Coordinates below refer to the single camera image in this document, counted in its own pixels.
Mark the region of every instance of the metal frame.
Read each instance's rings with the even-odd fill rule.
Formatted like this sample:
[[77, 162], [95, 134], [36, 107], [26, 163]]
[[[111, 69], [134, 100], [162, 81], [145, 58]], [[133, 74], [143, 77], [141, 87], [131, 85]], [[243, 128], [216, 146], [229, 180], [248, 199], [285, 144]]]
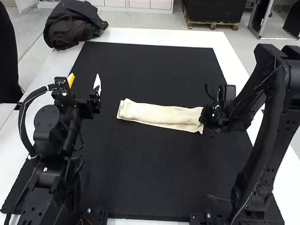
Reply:
[[269, 1], [268, 8], [267, 8], [266, 14], [264, 15], [264, 18], [262, 20], [261, 29], [259, 30], [259, 32], [254, 30], [253, 27], [252, 27], [252, 21], [253, 21], [253, 17], [254, 17], [254, 14], [255, 14], [255, 11], [256, 11], [256, 8], [257, 8], [257, 5], [258, 5], [258, 0], [254, 3], [252, 14], [251, 14], [249, 24], [248, 24], [249, 30], [253, 33], [253, 35], [257, 39], [262, 39], [262, 40], [298, 40], [298, 38], [295, 38], [295, 37], [291, 37], [291, 38], [286, 38], [286, 37], [262, 37], [263, 36], [263, 31], [264, 31], [264, 29], [266, 27], [266, 24], [267, 24], [267, 20], [269, 18], [269, 14], [270, 14], [270, 12], [272, 10], [272, 7], [273, 7], [273, 3], [274, 3], [274, 0]]

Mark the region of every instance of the white cabinet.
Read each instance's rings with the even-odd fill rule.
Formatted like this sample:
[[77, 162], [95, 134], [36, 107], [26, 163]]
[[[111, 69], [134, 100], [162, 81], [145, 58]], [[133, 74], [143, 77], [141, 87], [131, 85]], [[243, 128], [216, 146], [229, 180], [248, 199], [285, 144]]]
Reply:
[[[15, 0], [20, 11], [37, 4], [39, 8], [54, 8], [58, 1]], [[174, 0], [88, 0], [100, 11], [172, 14]]]
[[105, 6], [126, 8], [126, 0], [104, 0]]
[[171, 9], [173, 0], [150, 0], [150, 8], [153, 9]]
[[130, 8], [150, 8], [150, 0], [129, 0]]
[[89, 0], [89, 2], [94, 6], [104, 6], [104, 0]]

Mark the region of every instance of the towel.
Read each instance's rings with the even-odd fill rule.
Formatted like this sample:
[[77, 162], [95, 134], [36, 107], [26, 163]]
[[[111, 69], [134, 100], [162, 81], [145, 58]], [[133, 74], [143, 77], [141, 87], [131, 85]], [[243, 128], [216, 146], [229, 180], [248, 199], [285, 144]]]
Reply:
[[137, 103], [126, 98], [120, 102], [117, 118], [192, 133], [199, 131], [202, 134], [203, 124], [199, 122], [202, 109]]

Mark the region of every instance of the floor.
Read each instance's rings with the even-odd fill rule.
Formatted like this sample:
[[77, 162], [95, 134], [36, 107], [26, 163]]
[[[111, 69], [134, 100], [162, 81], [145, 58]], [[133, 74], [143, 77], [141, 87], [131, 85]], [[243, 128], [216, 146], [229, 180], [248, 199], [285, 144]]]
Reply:
[[[19, 82], [26, 90], [51, 52], [51, 49], [45, 44], [42, 36], [43, 27], [51, 10], [32, 8], [20, 15], [15, 7], [8, 7], [7, 9], [16, 30], [19, 53]], [[251, 12], [244, 13], [239, 31], [232, 31], [227, 26], [217, 26], [216, 29], [216, 31], [223, 31], [226, 34], [249, 74], [252, 73], [256, 64], [253, 50], [258, 43], [271, 43], [280, 49], [284, 45], [300, 46], [300, 41], [293, 40], [257, 40], [247, 28], [250, 14]], [[179, 0], [175, 0], [174, 2], [174, 12], [172, 15], [108, 11], [99, 11], [99, 15], [103, 20], [109, 22], [110, 27], [188, 30]], [[273, 16], [267, 22], [263, 37], [289, 37], [281, 29], [284, 20], [280, 16], [282, 15], [273, 13]], [[205, 25], [196, 26], [193, 30], [210, 31], [209, 27]], [[295, 134], [292, 146], [300, 158], [300, 129]]]

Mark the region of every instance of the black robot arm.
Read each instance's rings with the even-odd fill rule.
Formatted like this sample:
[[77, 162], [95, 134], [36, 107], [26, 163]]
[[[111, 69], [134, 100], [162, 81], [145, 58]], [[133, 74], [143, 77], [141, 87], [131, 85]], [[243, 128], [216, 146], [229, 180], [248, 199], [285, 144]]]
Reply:
[[285, 46], [280, 51], [259, 44], [255, 57], [257, 65], [240, 94], [233, 97], [235, 88], [220, 86], [214, 103], [206, 105], [200, 117], [204, 127], [217, 132], [244, 131], [265, 103], [253, 150], [232, 188], [227, 215], [231, 225], [268, 221], [274, 179], [300, 124], [300, 48]]
[[[19, 131], [34, 164], [31, 178], [7, 214], [5, 225], [22, 198], [25, 198], [19, 225], [76, 225], [80, 219], [81, 189], [79, 171], [83, 157], [73, 157], [77, 137], [83, 140], [80, 127], [83, 119], [100, 113], [99, 86], [91, 88], [86, 99], [76, 99], [67, 78], [56, 77], [54, 84], [29, 94], [21, 105]], [[34, 145], [30, 143], [25, 117], [29, 105], [38, 96], [53, 91], [53, 105], [45, 105], [34, 118]]]

